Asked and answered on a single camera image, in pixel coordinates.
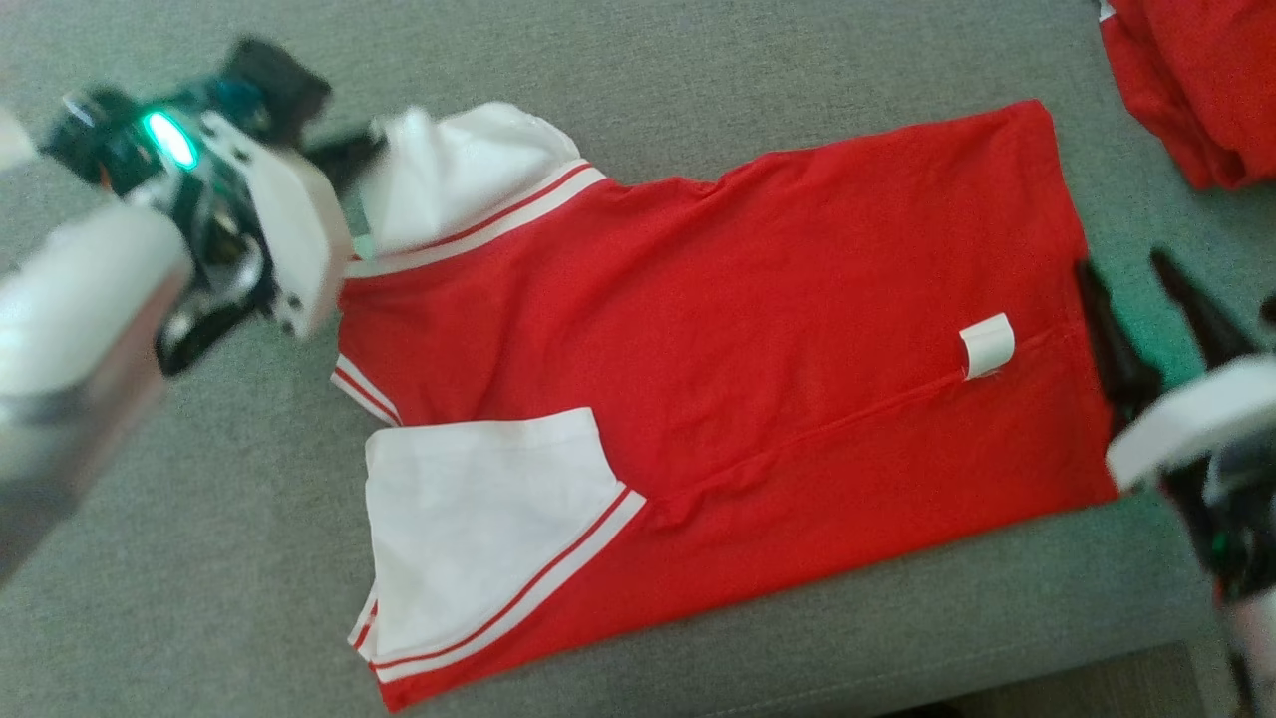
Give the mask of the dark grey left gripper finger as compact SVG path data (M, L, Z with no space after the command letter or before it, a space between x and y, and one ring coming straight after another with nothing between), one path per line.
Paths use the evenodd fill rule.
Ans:
M336 191L348 191L387 148L387 133L369 126L308 145L302 158L314 165Z

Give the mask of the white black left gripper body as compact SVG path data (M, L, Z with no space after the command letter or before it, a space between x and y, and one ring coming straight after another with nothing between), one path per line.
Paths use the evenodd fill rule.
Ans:
M218 341L258 314L296 339L328 321L353 241L338 191L304 159L304 129L330 94L283 47L242 36L168 94L64 97L41 154L167 216L194 263L160 341Z

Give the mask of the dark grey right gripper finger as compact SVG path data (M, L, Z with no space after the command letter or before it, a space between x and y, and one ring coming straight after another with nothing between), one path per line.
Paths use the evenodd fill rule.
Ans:
M1206 369L1221 369L1239 356L1261 353L1257 342L1211 295L1199 289L1168 250L1154 247L1151 264L1162 291L1183 314Z
M1162 374L1136 349L1113 309L1108 283L1088 259L1076 263L1076 282L1100 386L1111 406L1111 429L1120 432L1161 395Z

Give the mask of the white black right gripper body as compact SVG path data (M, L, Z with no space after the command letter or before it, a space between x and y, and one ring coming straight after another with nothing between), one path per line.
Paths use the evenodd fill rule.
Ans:
M1154 400L1105 455L1122 494L1171 497L1226 601L1273 587L1273 356L1240 356Z

